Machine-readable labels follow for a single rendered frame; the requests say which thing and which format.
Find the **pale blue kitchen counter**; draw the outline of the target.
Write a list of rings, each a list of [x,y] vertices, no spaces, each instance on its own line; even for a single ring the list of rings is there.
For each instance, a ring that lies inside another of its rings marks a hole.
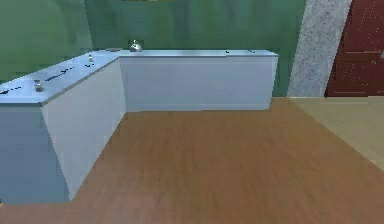
[[[0,201],[72,200],[128,112],[268,109],[279,56],[253,51],[99,50],[0,84],[22,87],[0,94]]]

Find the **black kitchen knife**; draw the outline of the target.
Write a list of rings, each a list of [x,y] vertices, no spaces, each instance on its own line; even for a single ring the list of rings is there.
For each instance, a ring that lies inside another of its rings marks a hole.
[[[48,82],[48,81],[51,81],[51,80],[53,80],[53,79],[55,79],[55,78],[58,78],[58,77],[60,77],[60,76],[62,76],[62,75],[64,75],[64,74],[66,74],[67,72],[69,72],[69,71],[72,70],[72,69],[74,69],[74,67],[69,67],[69,68],[66,68],[66,69],[64,69],[64,70],[61,70],[59,74],[50,76],[50,77],[46,78],[45,81]]]

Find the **dark red room door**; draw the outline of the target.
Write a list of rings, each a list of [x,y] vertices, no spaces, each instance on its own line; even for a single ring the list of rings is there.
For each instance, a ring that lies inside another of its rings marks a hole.
[[[384,96],[384,0],[352,0],[324,96]]]

